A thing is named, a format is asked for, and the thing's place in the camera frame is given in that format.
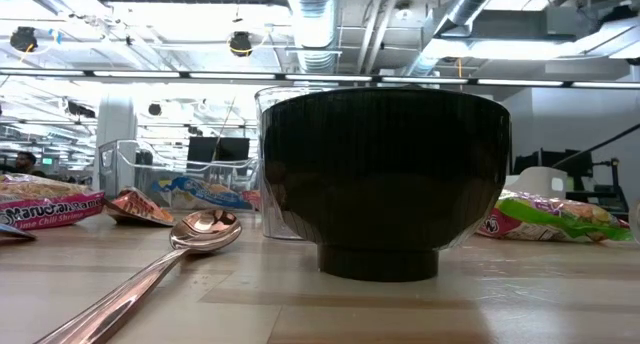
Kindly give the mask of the blue ramen packet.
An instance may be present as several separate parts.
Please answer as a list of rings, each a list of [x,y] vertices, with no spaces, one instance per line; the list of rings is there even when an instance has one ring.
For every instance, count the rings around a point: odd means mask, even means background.
[[[221,184],[209,184],[186,176],[157,180],[152,190],[159,193],[171,209],[226,208],[253,211],[255,206],[245,197]]]

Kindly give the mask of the orange taco seasoning packet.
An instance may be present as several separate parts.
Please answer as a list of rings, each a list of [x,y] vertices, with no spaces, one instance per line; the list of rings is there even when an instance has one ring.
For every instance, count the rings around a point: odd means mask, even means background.
[[[142,191],[126,187],[113,200],[105,200],[106,213],[117,222],[140,225],[173,227],[174,216],[159,207]]]

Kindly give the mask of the lime chili shrimp ramen packet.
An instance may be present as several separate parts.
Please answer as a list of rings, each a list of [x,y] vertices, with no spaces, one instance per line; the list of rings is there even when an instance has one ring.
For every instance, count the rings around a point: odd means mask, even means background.
[[[0,224],[37,230],[100,214],[104,193],[28,174],[0,175]]]
[[[631,241],[627,222],[590,203],[503,190],[477,229],[494,239],[554,242]]]

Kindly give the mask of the red and black bowl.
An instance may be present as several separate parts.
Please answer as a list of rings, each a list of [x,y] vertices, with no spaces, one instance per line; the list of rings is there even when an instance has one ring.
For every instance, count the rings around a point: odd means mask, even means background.
[[[496,204],[510,124],[500,103],[447,90],[295,96],[261,113],[263,184],[284,224],[315,244],[321,272],[425,280]]]

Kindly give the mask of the clear bin with bottom sticker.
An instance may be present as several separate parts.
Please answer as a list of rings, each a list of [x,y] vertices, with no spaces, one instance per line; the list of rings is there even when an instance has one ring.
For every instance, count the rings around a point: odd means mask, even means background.
[[[257,108],[257,133],[258,133],[258,185],[261,196],[260,211],[262,215],[263,235],[272,239],[279,240],[301,240],[301,237],[295,234],[286,224],[279,207],[275,203],[275,198],[271,193],[267,180],[266,170],[263,160],[263,144],[264,144],[264,124],[262,121],[262,113],[273,105],[294,97],[321,93],[335,90],[335,87],[329,86],[311,86],[311,87],[270,87],[262,89],[255,94],[255,102]]]

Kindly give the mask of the black computer monitor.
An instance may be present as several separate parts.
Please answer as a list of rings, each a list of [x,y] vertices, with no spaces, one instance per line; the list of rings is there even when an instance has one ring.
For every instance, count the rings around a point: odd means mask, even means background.
[[[250,139],[223,137],[218,140],[216,160],[223,162],[240,162],[249,159]]]
[[[217,143],[217,137],[191,137],[187,153],[187,170],[191,173],[209,171]]]

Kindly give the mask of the LED light strip bar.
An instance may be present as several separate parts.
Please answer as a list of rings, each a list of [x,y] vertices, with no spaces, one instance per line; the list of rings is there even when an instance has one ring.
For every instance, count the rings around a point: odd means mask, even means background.
[[[74,70],[74,69],[33,69],[0,68],[0,75],[11,77],[42,77],[69,80],[93,80],[99,82],[162,82],[178,83],[187,81],[266,85],[274,82],[285,83],[331,83],[344,85],[358,84],[400,84],[400,85],[455,85],[521,88],[561,88],[594,90],[640,90],[640,82],[618,81],[560,81],[533,79],[494,79],[461,77],[407,77],[385,75],[338,75],[338,74],[285,74],[249,72],[192,72],[192,71],[133,71],[133,70]]]

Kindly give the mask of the long rose gold spoon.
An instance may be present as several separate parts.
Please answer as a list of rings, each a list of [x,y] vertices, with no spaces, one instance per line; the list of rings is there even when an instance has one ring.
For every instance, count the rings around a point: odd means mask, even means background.
[[[168,253],[34,344],[105,344],[181,259],[212,254],[233,243],[241,232],[238,217],[226,210],[201,210],[183,217],[170,231]]]

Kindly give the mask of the clear plastic bin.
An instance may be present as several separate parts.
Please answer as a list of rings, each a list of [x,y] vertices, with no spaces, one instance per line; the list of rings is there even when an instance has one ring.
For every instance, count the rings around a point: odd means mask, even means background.
[[[247,161],[217,161],[215,149],[211,169],[205,173],[191,173],[187,170],[189,140],[186,145],[172,146],[165,151],[157,150],[142,140],[115,140],[102,145],[99,148],[100,189],[107,198],[113,199],[124,188],[134,187],[158,206],[171,209],[160,194],[152,190],[152,183],[186,176],[209,184],[224,185],[251,202],[251,191],[259,190],[258,160],[249,156]]]

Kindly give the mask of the white plastic bin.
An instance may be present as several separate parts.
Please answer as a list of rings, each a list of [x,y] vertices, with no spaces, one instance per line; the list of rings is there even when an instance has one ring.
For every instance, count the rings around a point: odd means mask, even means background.
[[[566,198],[568,174],[555,168],[534,166],[506,177],[504,188],[546,198]]]

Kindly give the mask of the black desk equipment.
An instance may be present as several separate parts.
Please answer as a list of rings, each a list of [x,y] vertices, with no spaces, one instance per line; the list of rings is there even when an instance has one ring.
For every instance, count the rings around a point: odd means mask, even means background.
[[[595,162],[592,153],[638,130],[640,130],[640,124],[582,151],[566,149],[560,152],[539,149],[527,156],[517,156],[515,161],[509,164],[509,170],[511,174],[520,174],[530,167],[542,166],[563,171],[569,179],[569,188],[565,189],[567,199],[585,203],[593,200],[596,205],[606,209],[615,217],[627,220],[629,204],[620,185],[618,171],[620,160],[612,157]],[[611,183],[594,184],[592,189],[587,189],[583,179],[592,179],[594,168],[599,166],[608,167],[611,170]]]

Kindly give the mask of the person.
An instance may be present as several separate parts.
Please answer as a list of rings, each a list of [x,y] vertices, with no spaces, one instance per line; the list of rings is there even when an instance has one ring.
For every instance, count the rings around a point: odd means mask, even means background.
[[[36,157],[31,152],[18,152],[15,168],[19,173],[28,174],[38,177],[45,177],[46,174],[35,168]]]

